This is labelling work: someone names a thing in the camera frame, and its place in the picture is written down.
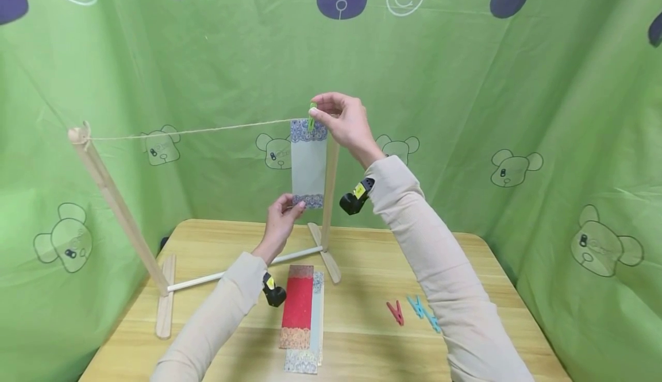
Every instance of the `hand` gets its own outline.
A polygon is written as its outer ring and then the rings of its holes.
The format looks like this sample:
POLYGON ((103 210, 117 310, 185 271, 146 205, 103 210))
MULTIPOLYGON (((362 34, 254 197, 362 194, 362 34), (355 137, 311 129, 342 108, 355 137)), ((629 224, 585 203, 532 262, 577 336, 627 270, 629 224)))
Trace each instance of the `hand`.
POLYGON ((279 196, 267 211, 267 225, 264 228, 262 242, 253 250, 252 254, 261 257, 269 266, 283 251, 294 228, 294 222, 301 217, 305 208, 305 202, 300 202, 292 207, 292 194, 279 196))
POLYGON ((310 109, 310 116, 326 126, 336 142, 347 148, 364 169, 386 157, 373 138, 361 99, 328 92, 311 102, 317 108, 310 109))

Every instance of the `beige shirt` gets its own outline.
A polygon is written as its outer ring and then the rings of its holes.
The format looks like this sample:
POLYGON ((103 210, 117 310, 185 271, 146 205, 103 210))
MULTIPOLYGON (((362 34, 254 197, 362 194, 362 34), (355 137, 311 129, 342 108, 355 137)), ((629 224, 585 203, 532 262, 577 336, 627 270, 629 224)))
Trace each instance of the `beige shirt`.
MULTIPOLYGON (((397 156, 366 176, 374 212, 393 235, 439 322, 454 382, 533 382, 467 256, 397 156)), ((152 382, 200 382, 219 348, 257 303, 264 261, 242 254, 158 361, 152 382)))

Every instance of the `yellow label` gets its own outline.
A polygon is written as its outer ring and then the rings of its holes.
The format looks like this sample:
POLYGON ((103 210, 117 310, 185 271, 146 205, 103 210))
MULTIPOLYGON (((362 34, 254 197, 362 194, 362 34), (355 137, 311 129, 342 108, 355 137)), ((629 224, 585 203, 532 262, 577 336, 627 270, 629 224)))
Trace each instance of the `yellow label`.
POLYGON ((365 187, 363 187, 363 184, 359 184, 354 188, 354 196, 357 198, 361 198, 361 196, 365 194, 365 187))

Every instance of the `paper bookmark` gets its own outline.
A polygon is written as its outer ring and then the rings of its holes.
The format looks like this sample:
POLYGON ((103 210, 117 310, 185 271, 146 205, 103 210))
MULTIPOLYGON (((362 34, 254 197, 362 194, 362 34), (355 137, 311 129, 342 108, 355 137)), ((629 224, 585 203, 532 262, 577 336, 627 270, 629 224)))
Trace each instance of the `paper bookmark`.
POLYGON ((310 347, 308 349, 288 349, 284 370, 292 373, 317 374, 321 365, 323 312, 324 311, 324 272, 314 272, 313 308, 310 320, 310 347))
POLYGON ((287 278, 287 299, 280 326, 281 349, 310 347, 310 311, 313 307, 312 265, 291 265, 287 278))
POLYGON ((293 204, 303 200, 306 208, 322 208, 327 134, 326 126, 319 122, 315 122, 311 131, 307 119, 290 122, 293 204))

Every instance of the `red clothespin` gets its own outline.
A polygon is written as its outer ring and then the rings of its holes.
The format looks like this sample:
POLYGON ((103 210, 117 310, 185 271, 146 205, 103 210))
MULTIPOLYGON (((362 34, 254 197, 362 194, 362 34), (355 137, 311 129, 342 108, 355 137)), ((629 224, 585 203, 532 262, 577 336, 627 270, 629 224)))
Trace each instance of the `red clothespin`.
POLYGON ((402 309, 400 309, 400 300, 395 301, 395 305, 398 307, 397 310, 394 309, 392 304, 389 302, 386 302, 386 305, 388 306, 388 309, 391 311, 393 317, 395 317, 395 320, 398 322, 398 325, 404 326, 405 318, 402 316, 402 309))

